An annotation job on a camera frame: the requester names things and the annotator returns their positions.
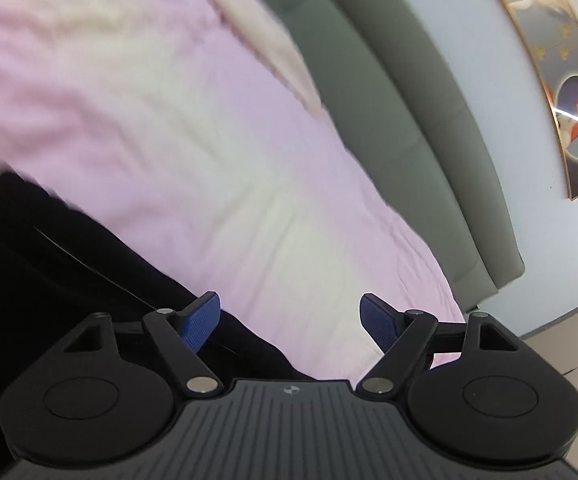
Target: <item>ribbed surface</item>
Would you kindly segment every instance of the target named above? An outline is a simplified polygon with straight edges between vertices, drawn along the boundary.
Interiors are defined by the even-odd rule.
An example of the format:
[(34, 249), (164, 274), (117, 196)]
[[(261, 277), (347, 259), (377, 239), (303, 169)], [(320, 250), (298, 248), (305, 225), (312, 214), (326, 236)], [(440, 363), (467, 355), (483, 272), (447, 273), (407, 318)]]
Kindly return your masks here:
[(194, 401), (150, 449), (99, 470), (57, 471), (22, 462), (7, 480), (574, 480), (564, 463), (483, 472), (421, 444), (393, 405), (346, 383), (239, 381), (221, 399)]

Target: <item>framed picture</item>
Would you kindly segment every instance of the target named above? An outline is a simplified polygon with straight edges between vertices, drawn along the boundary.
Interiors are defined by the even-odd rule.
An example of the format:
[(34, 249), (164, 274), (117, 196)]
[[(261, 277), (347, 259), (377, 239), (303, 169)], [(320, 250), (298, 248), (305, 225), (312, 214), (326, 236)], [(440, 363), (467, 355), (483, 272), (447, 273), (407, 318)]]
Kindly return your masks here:
[(567, 189), (578, 197), (578, 19), (570, 0), (502, 0), (549, 100)]

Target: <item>green-gray upholstered headboard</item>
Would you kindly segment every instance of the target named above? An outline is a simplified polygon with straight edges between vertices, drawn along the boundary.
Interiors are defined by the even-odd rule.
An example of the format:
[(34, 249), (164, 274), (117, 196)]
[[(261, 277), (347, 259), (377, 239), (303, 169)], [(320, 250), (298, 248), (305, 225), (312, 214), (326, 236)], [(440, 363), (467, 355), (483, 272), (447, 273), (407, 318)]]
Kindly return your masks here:
[(447, 64), (403, 0), (265, 0), (384, 200), (463, 310), (520, 276), (498, 176)]

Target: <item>white wall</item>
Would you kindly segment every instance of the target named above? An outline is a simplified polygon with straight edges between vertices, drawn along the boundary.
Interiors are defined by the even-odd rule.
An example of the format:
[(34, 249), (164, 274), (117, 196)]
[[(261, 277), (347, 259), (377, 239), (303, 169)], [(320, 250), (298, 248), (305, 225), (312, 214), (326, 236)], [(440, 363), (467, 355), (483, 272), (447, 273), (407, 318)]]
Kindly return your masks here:
[[(527, 270), (481, 308), (525, 333), (578, 306), (578, 200), (566, 197), (552, 116), (498, 0), (408, 0), (480, 126)], [(578, 12), (578, 0), (573, 0)]]

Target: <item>black pants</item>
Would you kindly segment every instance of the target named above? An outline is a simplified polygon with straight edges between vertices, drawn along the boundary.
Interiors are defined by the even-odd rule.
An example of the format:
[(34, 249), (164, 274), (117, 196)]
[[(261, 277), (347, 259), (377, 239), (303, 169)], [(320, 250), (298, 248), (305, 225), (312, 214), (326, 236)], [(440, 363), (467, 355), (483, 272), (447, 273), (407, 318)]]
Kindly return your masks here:
[[(138, 321), (195, 299), (85, 214), (13, 173), (0, 176), (0, 395), (92, 312)], [(199, 355), (224, 384), (308, 378), (224, 311)], [(10, 461), (0, 431), (0, 470)]]

